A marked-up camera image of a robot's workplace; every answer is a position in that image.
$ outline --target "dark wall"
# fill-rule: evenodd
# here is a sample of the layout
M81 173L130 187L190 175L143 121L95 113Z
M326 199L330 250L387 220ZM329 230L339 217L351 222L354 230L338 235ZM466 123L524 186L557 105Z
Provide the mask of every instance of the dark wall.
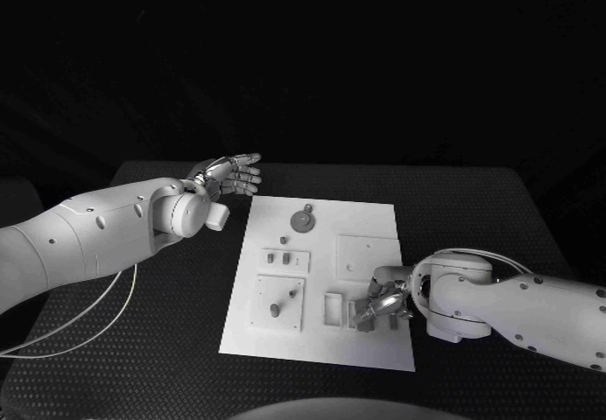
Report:
M0 175L26 176L51 207L128 159L506 166L550 221L541 203L603 165L592 7L10 10Z

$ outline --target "table surface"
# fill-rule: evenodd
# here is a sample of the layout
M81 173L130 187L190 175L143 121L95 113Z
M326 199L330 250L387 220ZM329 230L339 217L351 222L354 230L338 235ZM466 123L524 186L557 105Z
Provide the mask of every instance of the table surface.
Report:
M128 161L111 186L182 179L196 162ZM437 249L504 254L535 272L571 271L515 172L333 164L264 164L258 193L394 204L403 263ZM496 333L459 344L410 323L417 372L219 354L250 198L221 199L231 215L139 264L131 304L107 333L65 355L19 360L4 381L9 419L227 418L293 399L378 398L469 418L605 418L606 375L518 349ZM22 354L84 341L115 316L133 269L92 312ZM56 289L30 337L92 303L113 277Z

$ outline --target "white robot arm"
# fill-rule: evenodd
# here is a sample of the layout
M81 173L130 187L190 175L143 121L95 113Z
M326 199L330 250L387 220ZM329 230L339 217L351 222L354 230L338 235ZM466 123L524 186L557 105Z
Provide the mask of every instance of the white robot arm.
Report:
M411 318L411 295L430 336L459 343L493 328L515 346L605 371L606 290L522 266L518 276L495 282L491 263L465 251L475 250L439 251L414 267L378 267L356 322L387 314Z
M157 178L87 192L0 229L0 313L55 287L128 269L206 226L221 230L221 193L253 195L254 153L209 159L186 179Z

